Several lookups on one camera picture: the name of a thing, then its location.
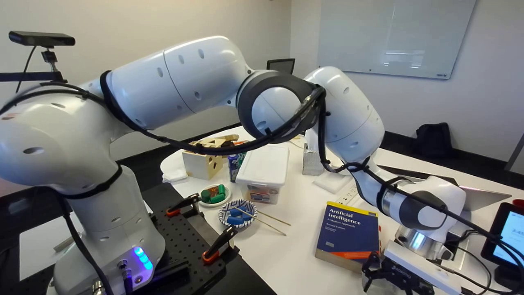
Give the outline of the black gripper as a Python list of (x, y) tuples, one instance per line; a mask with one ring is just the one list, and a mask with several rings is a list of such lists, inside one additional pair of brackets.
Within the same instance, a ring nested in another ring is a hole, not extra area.
[(381, 257), (377, 252), (372, 252), (364, 262), (363, 274), (366, 277), (364, 290), (369, 290), (376, 280), (382, 279), (404, 290), (405, 295), (436, 295), (430, 282), (390, 257)]

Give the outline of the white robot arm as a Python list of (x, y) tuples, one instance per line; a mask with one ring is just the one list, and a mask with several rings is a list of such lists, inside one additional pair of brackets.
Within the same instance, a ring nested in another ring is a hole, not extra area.
[(404, 182), (374, 156), (382, 118), (340, 69), (304, 79), (251, 69), (238, 46), (209, 36), (109, 70), (84, 85), (42, 84), (2, 110), (4, 179), (61, 193), (86, 234), (56, 264), (51, 295), (84, 295), (102, 283), (107, 295), (146, 287), (166, 239), (146, 213), (135, 174), (112, 154), (114, 141), (232, 105), (253, 147), (315, 129), (323, 152), (335, 152), (364, 200), (400, 224), (443, 241), (458, 223), (466, 193), (430, 177)]

